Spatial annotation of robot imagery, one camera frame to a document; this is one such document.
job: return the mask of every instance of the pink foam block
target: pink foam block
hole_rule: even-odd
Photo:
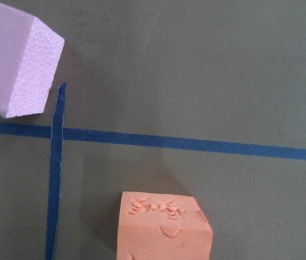
[[[208,260],[212,238],[193,197],[123,192],[117,260]]]
[[[43,112],[63,46],[38,18],[0,4],[0,116]]]

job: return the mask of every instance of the blue tape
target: blue tape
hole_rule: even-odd
[[[306,160],[306,149],[64,128],[64,140]],[[0,122],[0,134],[50,138],[50,127]]]
[[[17,135],[21,137],[50,138],[50,127],[0,122],[0,134]]]
[[[65,102],[66,84],[63,83],[58,88],[56,105],[51,123],[48,212],[47,230],[45,236],[45,260],[52,260],[53,258],[56,228],[59,219],[63,118]]]
[[[64,139],[306,160],[306,149],[64,128]]]

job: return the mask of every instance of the clay cube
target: clay cube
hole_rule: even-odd
[[[209,260],[212,238],[193,197],[123,192],[117,260]]]

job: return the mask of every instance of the foam texture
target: foam texture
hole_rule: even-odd
[[[38,18],[0,4],[0,116],[44,111],[64,39]]]

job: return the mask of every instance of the blue tape line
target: blue tape line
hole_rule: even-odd
[[[66,102],[66,84],[58,88],[55,110],[51,123],[50,168],[47,231],[45,238],[45,259],[52,260],[55,244],[56,227],[59,218],[60,176],[63,142],[63,118]]]
[[[50,138],[50,127],[0,122],[0,134],[17,135],[21,137]]]
[[[306,149],[64,128],[64,139],[306,160]]]
[[[306,149],[64,128],[64,140],[306,160]],[[50,127],[0,123],[0,134],[50,138]]]

